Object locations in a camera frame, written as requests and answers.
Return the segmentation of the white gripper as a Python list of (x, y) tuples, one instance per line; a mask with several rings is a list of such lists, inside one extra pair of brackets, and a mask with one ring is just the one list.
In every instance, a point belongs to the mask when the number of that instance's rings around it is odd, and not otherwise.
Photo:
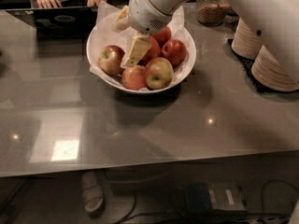
[(121, 68), (137, 65), (151, 48), (150, 35), (146, 34), (160, 33), (171, 20), (171, 15), (163, 14), (150, 0), (129, 0), (129, 8), (124, 6), (111, 25), (117, 33), (130, 26), (140, 32), (129, 36)]

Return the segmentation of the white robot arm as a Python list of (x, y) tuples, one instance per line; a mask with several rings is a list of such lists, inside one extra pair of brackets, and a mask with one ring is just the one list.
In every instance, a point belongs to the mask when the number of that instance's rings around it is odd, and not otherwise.
[[(174, 12), (190, 0), (130, 0), (128, 8), (112, 23), (112, 29), (129, 27), (156, 34), (171, 21)], [(287, 74), (299, 82), (299, 0), (226, 0)]]

